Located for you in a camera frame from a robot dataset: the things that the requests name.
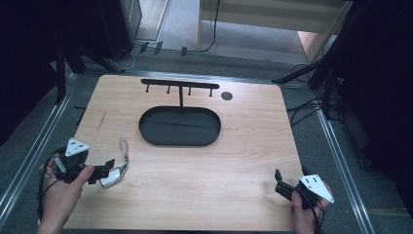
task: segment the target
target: person's arm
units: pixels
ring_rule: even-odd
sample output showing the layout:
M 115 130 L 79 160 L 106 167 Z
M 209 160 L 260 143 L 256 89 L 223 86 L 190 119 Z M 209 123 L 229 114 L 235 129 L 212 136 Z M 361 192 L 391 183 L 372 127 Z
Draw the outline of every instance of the person's arm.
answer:
M 325 184 L 325 187 L 327 187 L 328 191 L 332 195 L 330 187 L 327 184 Z M 300 194 L 294 191 L 292 193 L 292 207 L 294 212 L 294 232 L 295 234 L 314 234 L 316 230 L 316 223 L 313 212 L 310 209 L 303 210 L 302 203 L 303 202 L 301 200 Z M 325 199 L 321 199 L 320 203 L 324 209 L 326 209 L 330 204 Z M 321 212 L 319 206 L 315 206 L 314 210 L 316 211 L 316 214 L 319 217 L 319 214 Z
M 48 165 L 48 174 L 51 177 L 45 178 L 45 189 L 56 182 L 56 171 L 52 170 L 53 163 L 54 161 L 52 160 Z M 46 191 L 43 218 L 37 229 L 38 234 L 57 234 L 61 232 L 82 195 L 83 185 L 88 181 L 93 172 L 94 166 L 87 166 L 73 182 L 64 183 L 58 181 Z

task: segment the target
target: black circle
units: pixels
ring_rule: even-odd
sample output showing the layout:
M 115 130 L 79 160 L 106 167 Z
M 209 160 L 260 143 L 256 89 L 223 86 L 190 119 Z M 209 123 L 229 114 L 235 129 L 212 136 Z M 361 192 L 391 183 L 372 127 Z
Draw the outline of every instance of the black circle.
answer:
M 224 99 L 224 100 L 230 100 L 230 99 L 232 99 L 232 94 L 231 93 L 229 93 L 229 92 L 224 92 L 224 93 L 222 93 L 221 94 L 221 97 Z

